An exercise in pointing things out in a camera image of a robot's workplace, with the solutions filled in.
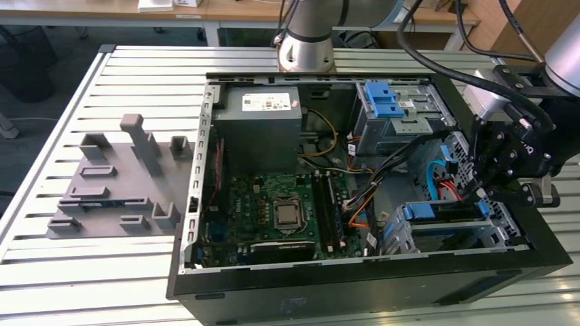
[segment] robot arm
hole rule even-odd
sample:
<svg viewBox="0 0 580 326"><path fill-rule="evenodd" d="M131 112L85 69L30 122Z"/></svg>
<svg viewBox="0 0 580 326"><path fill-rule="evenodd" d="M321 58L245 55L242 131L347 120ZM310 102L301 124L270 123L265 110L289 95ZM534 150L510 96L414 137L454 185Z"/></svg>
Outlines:
<svg viewBox="0 0 580 326"><path fill-rule="evenodd" d="M537 103L553 123L547 131L529 123L533 116L518 115L505 98L474 86L465 88L463 95L475 114L469 157L473 179L462 190L466 200L478 200L485 193L494 200L521 206L558 206L550 178L580 153L578 52L580 16L547 51L545 62L539 60L533 68L499 65L486 76L478 72L479 77ZM505 113L506 119L493 118L497 112ZM517 179L531 181L519 185Z"/></svg>
<svg viewBox="0 0 580 326"><path fill-rule="evenodd" d="M401 5L402 0L294 0L278 49L281 70L333 70L331 28L374 27L394 19Z"/></svg>
<svg viewBox="0 0 580 326"><path fill-rule="evenodd" d="M535 67L495 66L493 71L485 74L478 71L475 76L469 76L426 59L403 39L403 28L421 2L417 0L402 20L397 39L422 65L467 84L463 95L470 98L474 115L470 127L473 178L462 189L462 197L477 201L487 196L523 206L557 206L558 194L550 177L580 153L580 17L546 53L545 61L518 28L522 43L533 57L541 59ZM393 20L401 4L401 0L293 0L286 33L278 39L279 69L291 72L333 70L331 27L377 26ZM502 0L499 4L517 29ZM502 118L495 120L494 113L501 113ZM533 181L519 186L515 180L522 178Z"/></svg>

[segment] green circuit board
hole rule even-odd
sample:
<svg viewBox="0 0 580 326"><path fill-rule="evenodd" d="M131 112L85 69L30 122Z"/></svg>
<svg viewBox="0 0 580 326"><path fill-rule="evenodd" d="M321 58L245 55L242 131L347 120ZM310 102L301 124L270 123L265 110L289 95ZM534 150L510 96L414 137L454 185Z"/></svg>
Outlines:
<svg viewBox="0 0 580 326"><path fill-rule="evenodd" d="M210 225L210 233L223 233L222 240L229 244L275 240L311 241L315 243L315 260L359 257L361 241L357 232L345 234L346 246L342 249L327 253L321 248L310 178L310 175L257 175L231 178L225 227ZM347 190L343 175L334 174L331 182L335 198L345 199ZM275 229L274 224L274 205L283 200L298 202L301 210L301 227L289 234ZM214 263L219 266L239 265L235 258L237 250L238 247L233 245L213 246L210 255Z"/></svg>

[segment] orange wire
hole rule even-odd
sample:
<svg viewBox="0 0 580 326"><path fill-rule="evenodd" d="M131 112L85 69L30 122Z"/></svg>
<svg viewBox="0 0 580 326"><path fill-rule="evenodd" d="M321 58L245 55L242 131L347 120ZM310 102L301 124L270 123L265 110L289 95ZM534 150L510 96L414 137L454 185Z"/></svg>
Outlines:
<svg viewBox="0 0 580 326"><path fill-rule="evenodd" d="M366 198L366 200L363 201L363 203L361 204L361 207L358 207L358 209L355 210L353 216L350 217L350 220L347 221L347 226L351 227L358 227L358 228L367 228L369 225L365 223L353 223L353 221L355 220L355 217L358 216L358 214L361 213L363 207L367 205L367 203L370 202L371 197L374 196L374 194L377 193L377 190L374 190L370 194L370 196Z"/></svg>
<svg viewBox="0 0 580 326"><path fill-rule="evenodd" d="M353 141L358 141L359 139L361 139L361 137L357 136L357 137L349 139L349 140L346 141L346 143L351 143Z"/></svg>
<svg viewBox="0 0 580 326"><path fill-rule="evenodd" d="M459 201L459 200L461 200L461 197L459 197L459 195L455 193L454 185L453 185L451 183L446 183L446 182L441 182L439 184L441 184L441 185L446 188L446 190L450 192L450 194L451 194L453 197L454 197L454 200L455 200L455 201Z"/></svg>
<svg viewBox="0 0 580 326"><path fill-rule="evenodd" d="M349 156L347 156L347 170L351 171L351 172L358 172L359 169L351 167L351 160L353 160L353 159L354 159L354 156L349 155Z"/></svg>

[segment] aluminum table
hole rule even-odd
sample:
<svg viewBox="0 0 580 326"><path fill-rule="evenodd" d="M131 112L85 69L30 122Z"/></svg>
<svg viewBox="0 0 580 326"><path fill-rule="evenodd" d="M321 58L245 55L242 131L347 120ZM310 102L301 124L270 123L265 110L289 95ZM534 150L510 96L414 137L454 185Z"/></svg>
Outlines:
<svg viewBox="0 0 580 326"><path fill-rule="evenodd" d="M471 73L489 58L423 52ZM335 50L345 72L423 72L397 50ZM82 156L85 132L129 141L119 117L139 113L157 141L195 140L205 73L271 72L266 48L117 46L98 53L46 144L0 219L0 325L198 325L165 299L171 236L50 240L43 237L55 203ZM575 262L546 277L517 283L469 305L418 308L291 321L294 325L578 325L580 166L567 162L553 179L557 209L541 209Z"/></svg>

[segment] wooden desk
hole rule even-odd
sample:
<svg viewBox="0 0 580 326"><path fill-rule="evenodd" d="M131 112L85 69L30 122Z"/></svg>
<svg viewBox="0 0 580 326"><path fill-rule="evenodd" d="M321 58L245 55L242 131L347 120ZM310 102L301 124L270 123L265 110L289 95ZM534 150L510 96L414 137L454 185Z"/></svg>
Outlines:
<svg viewBox="0 0 580 326"><path fill-rule="evenodd" d="M219 28L274 29L278 20L279 5L275 0L203 0L198 7L174 6L170 12L146 13L137 12L137 2L138 0L0 0L0 24L201 27L207 36L207 45L218 46ZM479 19L467 10L463 20L469 32ZM417 32L450 34L446 50L461 48L453 14L419 8L414 21ZM394 31L398 27L395 22L373 31Z"/></svg>
<svg viewBox="0 0 580 326"><path fill-rule="evenodd" d="M0 17L177 19L197 15L205 19L209 0L198 7L174 6L170 12L138 12L138 0L0 0Z"/></svg>
<svg viewBox="0 0 580 326"><path fill-rule="evenodd" d="M205 19L277 22L278 13L279 4L275 3L275 0L209 0ZM463 13L462 20L463 24L467 26L475 26L479 23L479 19L469 9L466 9ZM454 14L435 12L433 9L427 8L418 8L414 13L414 22L417 25L451 26L457 23Z"/></svg>

